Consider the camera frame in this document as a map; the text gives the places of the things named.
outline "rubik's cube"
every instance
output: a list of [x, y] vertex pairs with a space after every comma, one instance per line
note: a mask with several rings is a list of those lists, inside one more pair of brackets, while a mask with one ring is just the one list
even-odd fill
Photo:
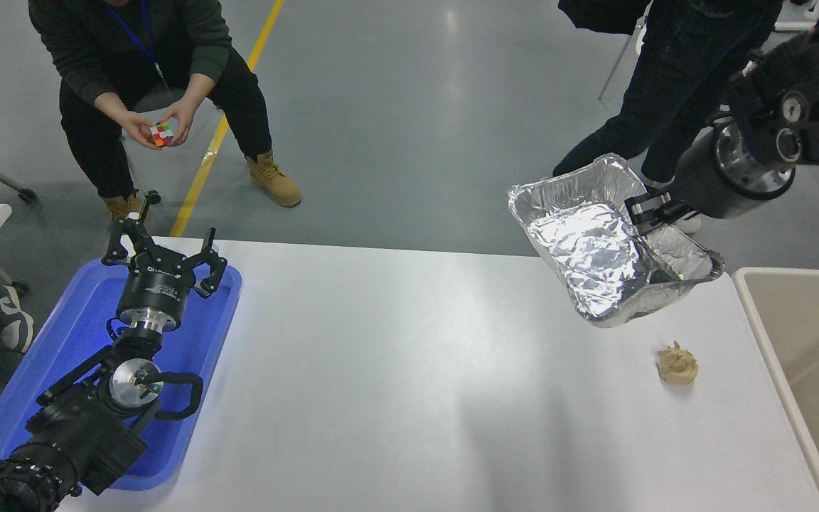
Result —
[[173, 139], [173, 129], [169, 123], [150, 127], [150, 136], [154, 138], [157, 148], [163, 148]]

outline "standing person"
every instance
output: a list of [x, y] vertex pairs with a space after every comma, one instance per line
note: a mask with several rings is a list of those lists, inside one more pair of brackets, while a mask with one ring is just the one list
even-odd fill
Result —
[[641, 169], [647, 185], [672, 181], [680, 156], [718, 110], [729, 78], [766, 42], [781, 9], [778, 0], [653, 0], [621, 112], [575, 146], [552, 175], [606, 153], [630, 159], [649, 149]]
[[129, 110], [155, 85], [183, 88], [160, 122], [178, 121], [186, 141], [204, 99], [222, 106], [251, 178], [285, 207], [299, 204], [271, 146], [267, 106], [257, 77], [232, 48], [218, 0], [29, 0], [30, 19], [62, 77], [59, 110], [68, 146], [97, 187], [112, 218], [141, 202], [120, 135], [157, 149], [156, 123]]

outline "aluminum foil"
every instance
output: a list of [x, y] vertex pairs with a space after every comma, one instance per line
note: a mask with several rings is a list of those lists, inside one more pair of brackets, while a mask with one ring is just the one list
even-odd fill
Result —
[[722, 258], [663, 225], [641, 237], [624, 200], [646, 194], [620, 156], [516, 185], [508, 208], [589, 323], [612, 327], [663, 308], [722, 275]]

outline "blue lanyard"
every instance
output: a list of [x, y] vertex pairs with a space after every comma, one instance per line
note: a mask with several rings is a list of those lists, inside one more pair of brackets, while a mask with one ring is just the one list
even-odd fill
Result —
[[147, 35], [150, 36], [150, 48], [144, 46], [144, 43], [141, 42], [136, 35], [134, 35], [134, 30], [128, 26], [128, 23], [124, 22], [121, 16], [116, 12], [116, 9], [113, 9], [113, 6], [107, 4], [107, 9], [109, 9], [109, 13], [113, 14], [113, 17], [119, 23], [119, 26], [122, 27], [124, 31], [126, 31], [128, 38], [131, 38], [132, 43], [134, 43], [139, 50], [141, 50], [144, 55], [147, 55], [147, 58], [150, 59], [150, 62], [154, 63], [154, 68], [156, 68], [157, 74], [160, 75], [160, 78], [163, 78], [163, 71], [160, 70], [160, 65], [156, 62], [156, 43], [154, 42], [154, 32], [153, 29], [150, 27], [150, 16], [147, 14], [147, 4], [145, 0], [141, 0], [141, 16], [144, 17], [144, 25], [147, 27]]

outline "yellow line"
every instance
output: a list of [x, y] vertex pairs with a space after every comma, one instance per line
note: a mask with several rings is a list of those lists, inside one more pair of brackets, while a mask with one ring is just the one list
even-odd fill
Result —
[[[270, 9], [270, 14], [264, 22], [264, 28], [261, 29], [260, 36], [257, 37], [255, 47], [251, 49], [251, 55], [248, 56], [248, 69], [255, 70], [257, 59], [261, 56], [261, 51], [264, 50], [264, 43], [267, 42], [267, 36], [270, 36], [270, 30], [273, 29], [274, 23], [277, 22], [277, 14], [283, 7], [283, 0], [276, 0], [274, 6]], [[208, 181], [210, 169], [214, 166], [214, 160], [217, 159], [217, 154], [220, 150], [220, 145], [223, 144], [223, 139], [227, 136], [227, 130], [230, 129], [230, 123], [227, 123], [227, 117], [224, 115], [217, 126], [217, 131], [214, 132], [213, 139], [210, 140], [208, 152], [204, 154], [204, 159], [201, 160], [201, 165], [198, 167], [198, 174], [195, 175], [195, 181], [192, 181], [191, 187], [188, 188], [185, 202], [182, 203], [182, 208], [179, 208], [179, 214], [176, 216], [176, 221], [173, 227], [169, 230], [169, 236], [180, 237], [185, 233], [185, 227], [188, 226], [188, 220], [191, 218], [192, 211], [195, 210], [195, 204], [198, 203], [198, 197], [204, 188], [205, 182]]]

